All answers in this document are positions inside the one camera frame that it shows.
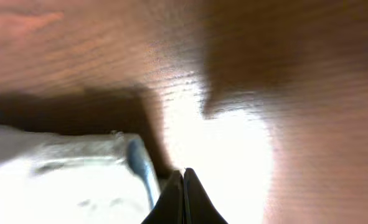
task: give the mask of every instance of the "wooden surface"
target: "wooden surface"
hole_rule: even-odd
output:
[[[229,223],[368,223],[368,1],[0,1],[0,123],[140,133]]]

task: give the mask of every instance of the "wooden table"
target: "wooden table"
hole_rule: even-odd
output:
[[[0,124],[140,133],[229,223],[368,223],[368,1],[0,1]]]

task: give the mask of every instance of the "brown wood grain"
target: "brown wood grain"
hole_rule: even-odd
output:
[[[140,133],[230,223],[368,223],[368,1],[0,1],[0,124]]]

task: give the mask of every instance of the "black pointed object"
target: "black pointed object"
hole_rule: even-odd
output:
[[[225,224],[193,169],[174,171],[143,224]]]

